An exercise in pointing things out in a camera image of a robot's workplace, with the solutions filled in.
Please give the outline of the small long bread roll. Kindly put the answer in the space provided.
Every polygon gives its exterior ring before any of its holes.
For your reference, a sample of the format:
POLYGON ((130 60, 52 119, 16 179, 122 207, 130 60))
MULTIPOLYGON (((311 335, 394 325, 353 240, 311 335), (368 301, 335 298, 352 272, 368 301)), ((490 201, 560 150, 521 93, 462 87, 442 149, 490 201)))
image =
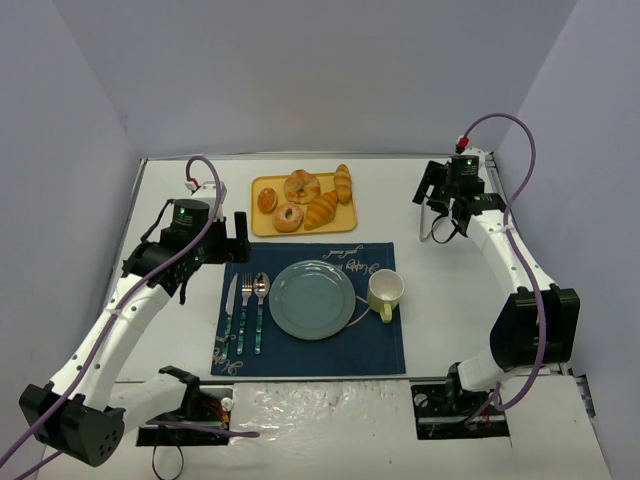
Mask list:
POLYGON ((334 188, 340 203, 348 204, 352 199, 352 178, 348 167, 340 164, 334 174, 334 188))

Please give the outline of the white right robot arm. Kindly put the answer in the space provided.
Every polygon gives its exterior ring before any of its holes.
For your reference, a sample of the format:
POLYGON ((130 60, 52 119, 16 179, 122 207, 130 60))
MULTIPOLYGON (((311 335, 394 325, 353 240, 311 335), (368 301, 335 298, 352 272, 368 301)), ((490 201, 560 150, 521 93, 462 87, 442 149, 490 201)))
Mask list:
POLYGON ((486 192, 479 170, 473 155, 431 161, 413 198, 477 246, 506 298, 486 346, 449 369, 447 394, 459 406, 524 370, 568 362, 580 312, 576 291, 560 287, 537 264, 504 199, 486 192))

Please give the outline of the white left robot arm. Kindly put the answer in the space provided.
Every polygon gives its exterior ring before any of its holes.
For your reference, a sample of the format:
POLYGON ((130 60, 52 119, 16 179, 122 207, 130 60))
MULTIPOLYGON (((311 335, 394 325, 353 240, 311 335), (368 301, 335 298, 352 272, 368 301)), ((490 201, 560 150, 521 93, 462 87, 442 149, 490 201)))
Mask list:
POLYGON ((235 213, 230 238, 215 205, 180 199, 173 206, 159 241, 141 242, 125 261, 107 307, 72 358, 45 386, 28 385, 19 399, 28 436, 92 467, 106 462, 129 431, 164 414, 195 411, 200 380, 177 367, 163 367, 125 392, 113 387, 147 326, 172 296, 186 296, 201 266, 249 259, 245 213, 235 213))

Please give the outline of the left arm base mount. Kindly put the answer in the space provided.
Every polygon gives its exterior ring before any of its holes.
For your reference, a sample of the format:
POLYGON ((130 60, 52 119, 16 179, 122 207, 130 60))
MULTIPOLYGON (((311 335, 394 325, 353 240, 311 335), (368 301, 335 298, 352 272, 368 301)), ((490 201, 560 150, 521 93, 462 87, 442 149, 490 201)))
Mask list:
MULTIPOLYGON (((203 386, 189 411, 177 410, 158 417, 161 421, 193 423, 215 429, 229 429, 233 391, 225 386, 203 386)), ((228 438, 183 427, 143 426, 135 434, 136 447, 226 446, 228 438)))

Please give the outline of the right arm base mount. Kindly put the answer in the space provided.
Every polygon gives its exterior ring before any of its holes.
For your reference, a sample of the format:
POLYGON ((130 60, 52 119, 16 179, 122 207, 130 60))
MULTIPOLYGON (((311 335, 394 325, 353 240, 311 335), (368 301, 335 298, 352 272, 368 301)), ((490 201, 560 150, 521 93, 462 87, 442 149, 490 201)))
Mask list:
POLYGON ((472 392, 454 399, 441 381, 411 385, 411 397, 418 440, 463 440, 508 438, 506 415, 493 405, 487 406, 469 424, 468 419, 489 398, 487 393, 472 392))

